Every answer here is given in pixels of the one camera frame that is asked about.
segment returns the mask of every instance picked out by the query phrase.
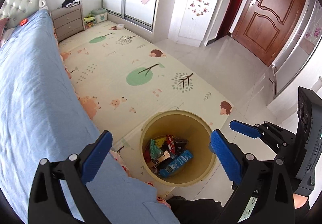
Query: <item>orange clip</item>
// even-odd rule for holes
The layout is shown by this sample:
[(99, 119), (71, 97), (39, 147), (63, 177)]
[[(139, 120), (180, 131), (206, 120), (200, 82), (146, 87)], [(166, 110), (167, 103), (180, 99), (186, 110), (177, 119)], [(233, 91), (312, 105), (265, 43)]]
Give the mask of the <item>orange clip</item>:
[(26, 23), (28, 22), (28, 19), (24, 19), (20, 22), (20, 26), (23, 26), (25, 25)]

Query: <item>bed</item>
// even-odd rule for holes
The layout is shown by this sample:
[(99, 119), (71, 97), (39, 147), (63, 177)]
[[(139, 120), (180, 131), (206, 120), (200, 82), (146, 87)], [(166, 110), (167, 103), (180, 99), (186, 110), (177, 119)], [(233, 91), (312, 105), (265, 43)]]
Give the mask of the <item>bed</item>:
[[(27, 223), (41, 158), (65, 160), (100, 134), (70, 83), (45, 1), (19, 1), (7, 0), (0, 10), (14, 28), (0, 48), (0, 214), (10, 223), (19, 223), (15, 214)], [(28, 22), (17, 26), (24, 18)], [(62, 187), (73, 216), (82, 220), (64, 182)], [(179, 223), (157, 202), (156, 189), (128, 177), (110, 154), (87, 188), (112, 223)]]

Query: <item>blue box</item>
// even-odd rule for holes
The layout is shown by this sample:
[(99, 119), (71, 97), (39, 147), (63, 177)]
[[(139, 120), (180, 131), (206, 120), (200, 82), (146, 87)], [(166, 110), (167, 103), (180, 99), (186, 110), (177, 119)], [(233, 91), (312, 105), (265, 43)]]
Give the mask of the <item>blue box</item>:
[(177, 157), (174, 161), (172, 161), (168, 166), (165, 167), (165, 169), (161, 169), (159, 171), (159, 174), (167, 178), (170, 174), (175, 172), (177, 169), (182, 167), (187, 161), (191, 160), (193, 158), (192, 154), (189, 150), (186, 150), (183, 152), (179, 157)]

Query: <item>red package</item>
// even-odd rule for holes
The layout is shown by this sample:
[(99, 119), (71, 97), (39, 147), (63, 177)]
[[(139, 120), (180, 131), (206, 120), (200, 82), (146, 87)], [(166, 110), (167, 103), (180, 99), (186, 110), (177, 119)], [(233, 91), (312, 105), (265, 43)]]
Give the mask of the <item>red package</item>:
[(149, 163), (151, 161), (151, 155), (150, 155), (150, 145), (147, 145), (143, 157), (146, 163)]
[(168, 144), (169, 151), (174, 154), (174, 141), (171, 135), (166, 135), (166, 143)]

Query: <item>play mat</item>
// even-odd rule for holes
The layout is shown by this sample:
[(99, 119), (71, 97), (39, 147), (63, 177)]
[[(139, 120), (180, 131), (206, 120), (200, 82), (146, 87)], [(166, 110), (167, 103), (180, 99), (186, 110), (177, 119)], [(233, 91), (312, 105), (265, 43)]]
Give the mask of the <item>play mat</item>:
[[(140, 160), (143, 124), (180, 109), (220, 129), (232, 104), (178, 60), (138, 35), (105, 21), (59, 43), (79, 101), (102, 132), (113, 134), (133, 177), (151, 181)], [(161, 196), (171, 187), (154, 183)]]

